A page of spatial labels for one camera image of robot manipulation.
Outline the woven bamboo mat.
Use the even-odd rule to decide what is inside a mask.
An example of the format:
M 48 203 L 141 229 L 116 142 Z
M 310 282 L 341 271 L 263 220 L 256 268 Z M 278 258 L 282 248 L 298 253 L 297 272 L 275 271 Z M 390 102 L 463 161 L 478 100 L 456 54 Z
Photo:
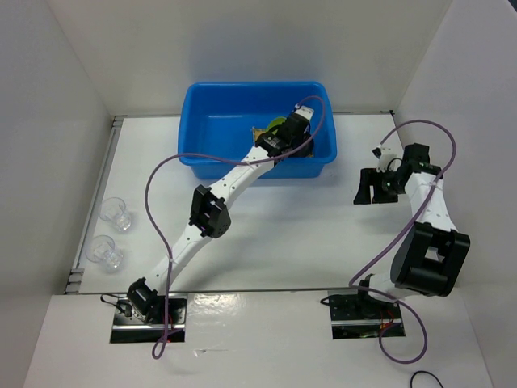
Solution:
M 254 145 L 266 150 L 269 158 L 277 157 L 301 146 L 310 138 L 309 131 L 295 131 L 290 133 L 281 125 L 276 125 L 269 130 L 256 130 Z

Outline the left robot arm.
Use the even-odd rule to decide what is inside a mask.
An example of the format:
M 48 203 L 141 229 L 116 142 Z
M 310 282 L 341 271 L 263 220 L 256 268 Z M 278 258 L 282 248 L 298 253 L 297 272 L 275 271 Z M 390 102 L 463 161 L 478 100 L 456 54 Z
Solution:
M 159 168 L 153 169 L 145 185 L 145 211 L 166 246 L 167 257 L 151 272 L 153 287 L 145 283 L 144 277 L 129 286 L 127 298 L 135 317 L 143 323 L 169 323 L 169 302 L 166 298 L 172 281 L 202 247 L 229 229 L 229 210 L 244 190 L 278 162 L 309 146 L 313 140 L 310 132 L 312 116 L 313 109 L 296 105 L 282 124 L 258 137 L 240 162 L 215 158 L 233 164 L 234 168 L 210 186 L 200 185 L 195 189 L 188 223 L 173 246 L 167 242 L 150 212 L 150 184 Z

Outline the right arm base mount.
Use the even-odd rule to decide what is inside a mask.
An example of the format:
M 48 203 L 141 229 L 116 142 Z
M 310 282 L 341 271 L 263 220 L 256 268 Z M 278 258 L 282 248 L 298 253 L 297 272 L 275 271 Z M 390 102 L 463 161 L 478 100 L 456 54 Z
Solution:
M 344 290 L 320 300 L 330 313 L 333 340 L 377 339 L 406 335 L 401 309 L 395 302 L 382 302 L 365 292 Z

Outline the black plate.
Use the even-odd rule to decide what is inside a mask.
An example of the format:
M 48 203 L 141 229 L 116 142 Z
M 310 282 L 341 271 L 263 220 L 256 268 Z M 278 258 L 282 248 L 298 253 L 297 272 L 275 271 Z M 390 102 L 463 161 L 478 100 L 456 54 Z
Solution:
M 288 158 L 311 158 L 313 157 L 314 140 L 310 140 L 307 133 L 303 137 L 297 137 L 290 141 L 283 149 L 282 155 Z

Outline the green plastic plate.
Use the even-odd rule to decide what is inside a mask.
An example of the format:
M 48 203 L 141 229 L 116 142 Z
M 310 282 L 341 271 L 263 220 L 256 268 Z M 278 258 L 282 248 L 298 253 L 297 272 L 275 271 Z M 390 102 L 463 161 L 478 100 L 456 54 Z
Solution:
M 269 131 L 275 127 L 277 127 L 278 125 L 281 125 L 283 122 L 286 121 L 286 118 L 284 116 L 279 116 L 279 117 L 276 117 L 275 119 L 273 119 L 267 126 L 266 130 Z

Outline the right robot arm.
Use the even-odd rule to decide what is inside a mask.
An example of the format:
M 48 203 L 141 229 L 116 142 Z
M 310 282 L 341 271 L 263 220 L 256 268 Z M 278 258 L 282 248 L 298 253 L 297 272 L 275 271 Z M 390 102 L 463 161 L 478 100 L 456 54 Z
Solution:
M 354 308 L 364 318 L 374 316 L 382 303 L 408 296 L 448 296 L 470 248 L 469 236 L 459 232 L 450 218 L 442 170 L 431 163 L 428 146 L 408 145 L 401 157 L 384 146 L 373 153 L 378 164 L 361 170 L 355 204 L 396 203 L 405 195 L 412 218 L 394 243 L 397 252 L 389 271 L 369 274 L 362 270 L 353 280 L 360 287 Z

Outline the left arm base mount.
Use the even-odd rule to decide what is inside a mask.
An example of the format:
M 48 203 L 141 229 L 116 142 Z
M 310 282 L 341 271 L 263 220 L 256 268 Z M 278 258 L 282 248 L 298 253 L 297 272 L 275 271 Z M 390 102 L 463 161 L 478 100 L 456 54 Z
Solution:
M 187 295 L 171 294 L 167 317 L 164 315 L 164 297 L 158 298 L 158 308 L 152 307 L 147 315 L 141 314 L 122 294 L 102 293 L 100 301 L 114 308 L 111 325 L 111 344 L 154 343 L 168 326 L 169 343 L 182 343 L 186 335 Z

